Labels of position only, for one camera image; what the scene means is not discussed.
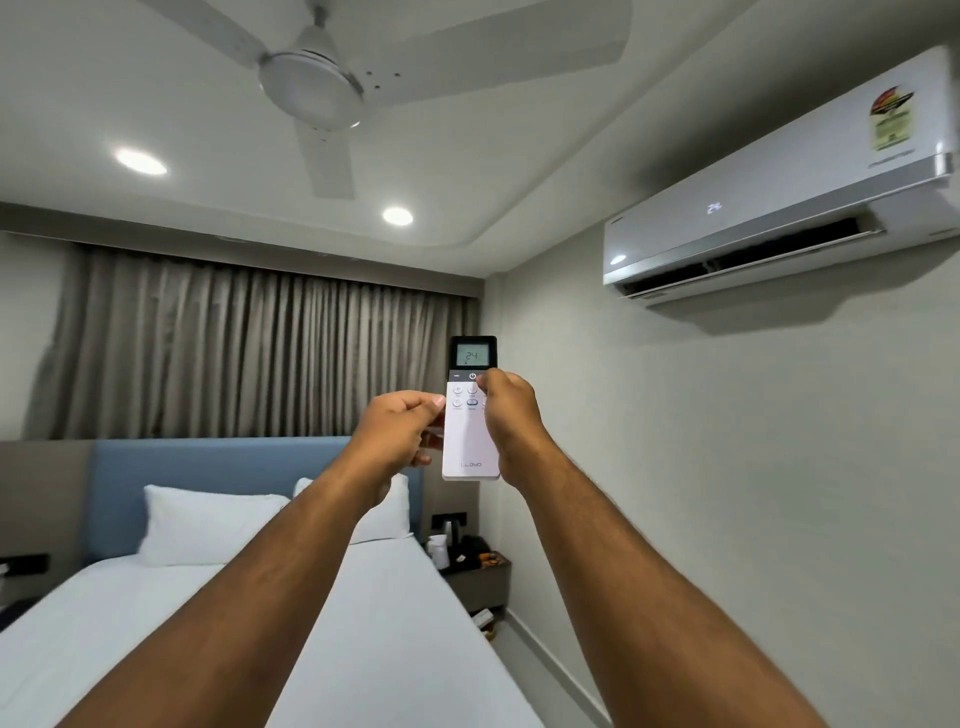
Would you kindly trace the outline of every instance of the air conditioner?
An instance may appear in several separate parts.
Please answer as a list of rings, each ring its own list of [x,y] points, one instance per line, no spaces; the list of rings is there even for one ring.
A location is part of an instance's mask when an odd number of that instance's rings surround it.
[[[960,234],[958,118],[933,48],[608,222],[604,283],[663,303]]]

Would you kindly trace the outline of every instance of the fan motor housing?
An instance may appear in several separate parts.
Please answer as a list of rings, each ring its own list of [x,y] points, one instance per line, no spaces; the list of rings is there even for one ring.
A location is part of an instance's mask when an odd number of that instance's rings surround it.
[[[360,121],[363,97],[335,62],[309,50],[260,63],[260,87],[281,110],[317,129],[339,132]]]

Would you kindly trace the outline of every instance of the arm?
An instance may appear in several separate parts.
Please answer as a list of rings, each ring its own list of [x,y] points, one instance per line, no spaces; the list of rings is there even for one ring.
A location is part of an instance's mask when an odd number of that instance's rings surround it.
[[[177,612],[111,670],[60,728],[259,728],[381,485],[437,445],[444,398],[378,397],[341,455]]]
[[[526,381],[490,370],[481,386],[500,471],[530,507],[615,725],[825,725],[563,454]]]

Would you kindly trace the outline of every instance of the gray curtain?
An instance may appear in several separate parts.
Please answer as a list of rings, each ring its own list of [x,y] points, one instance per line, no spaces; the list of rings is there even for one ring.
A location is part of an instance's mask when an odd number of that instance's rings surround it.
[[[350,434],[368,402],[442,392],[459,296],[78,245],[31,439]]]

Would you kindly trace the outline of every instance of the mattress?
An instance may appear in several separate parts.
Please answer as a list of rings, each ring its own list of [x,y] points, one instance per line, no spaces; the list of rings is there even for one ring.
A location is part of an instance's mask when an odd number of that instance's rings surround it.
[[[0,633],[0,725],[51,728],[219,567],[84,569]],[[270,728],[542,724],[413,538],[356,544]]]

